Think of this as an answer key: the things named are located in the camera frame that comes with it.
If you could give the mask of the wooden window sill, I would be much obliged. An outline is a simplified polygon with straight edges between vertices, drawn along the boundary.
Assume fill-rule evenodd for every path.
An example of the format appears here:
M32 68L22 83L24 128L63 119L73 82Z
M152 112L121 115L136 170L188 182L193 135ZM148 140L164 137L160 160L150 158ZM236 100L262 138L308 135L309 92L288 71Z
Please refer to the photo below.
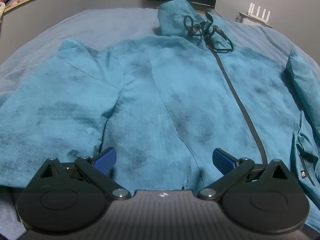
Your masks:
M20 6L23 6L29 2L32 2L32 1L35 1L35 0L21 0L19 2L14 2L11 6L5 7L4 14L16 9L17 7L20 7Z

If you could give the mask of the clothes pile on sill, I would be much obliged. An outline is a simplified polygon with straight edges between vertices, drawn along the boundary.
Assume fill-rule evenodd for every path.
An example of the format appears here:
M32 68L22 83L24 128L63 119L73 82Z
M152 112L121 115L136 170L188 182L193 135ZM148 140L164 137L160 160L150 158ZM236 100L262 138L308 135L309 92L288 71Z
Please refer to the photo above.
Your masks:
M6 9L10 7L16 7L24 0L1 0L1 22Z

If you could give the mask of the white wifi router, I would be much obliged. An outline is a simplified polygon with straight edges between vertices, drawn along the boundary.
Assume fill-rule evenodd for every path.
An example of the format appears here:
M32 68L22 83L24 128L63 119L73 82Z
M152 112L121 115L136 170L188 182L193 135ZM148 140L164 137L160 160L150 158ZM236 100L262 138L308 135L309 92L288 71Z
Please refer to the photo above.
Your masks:
M243 15L246 17L252 17L255 18L261 22L268 23L270 18L271 12L269 10L266 10L265 8L261 8L259 5L255 5L255 3L250 3L248 12L243 13L239 12L239 15Z

